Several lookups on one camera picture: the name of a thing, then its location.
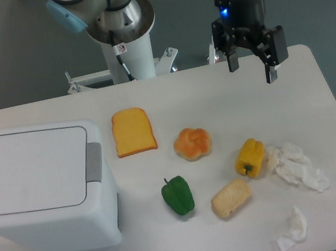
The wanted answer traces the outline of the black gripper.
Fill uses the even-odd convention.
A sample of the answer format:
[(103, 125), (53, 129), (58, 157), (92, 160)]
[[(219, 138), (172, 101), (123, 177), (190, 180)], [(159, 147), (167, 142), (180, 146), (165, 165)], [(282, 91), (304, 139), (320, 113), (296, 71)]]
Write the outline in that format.
[(267, 83), (277, 79), (279, 66), (289, 57), (284, 29), (277, 25), (266, 29), (265, 0), (214, 0), (220, 17), (211, 23), (213, 43), (216, 51), (226, 57), (230, 72), (239, 68), (236, 39), (248, 41), (258, 49), (265, 66)]

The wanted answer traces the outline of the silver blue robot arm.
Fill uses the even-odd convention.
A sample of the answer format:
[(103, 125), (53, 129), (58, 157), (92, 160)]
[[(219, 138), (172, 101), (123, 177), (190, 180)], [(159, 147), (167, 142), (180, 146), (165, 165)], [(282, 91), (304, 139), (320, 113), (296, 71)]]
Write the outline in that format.
[[(222, 52), (230, 72), (239, 68), (238, 48), (252, 51), (265, 66), (268, 83), (288, 58), (281, 26), (266, 28), (265, 0), (214, 0), (219, 17), (211, 25), (209, 62)], [(149, 79), (172, 70), (176, 50), (153, 56), (150, 31), (155, 13), (149, 0), (48, 0), (49, 14), (73, 32), (86, 31), (102, 48), (113, 82)]]

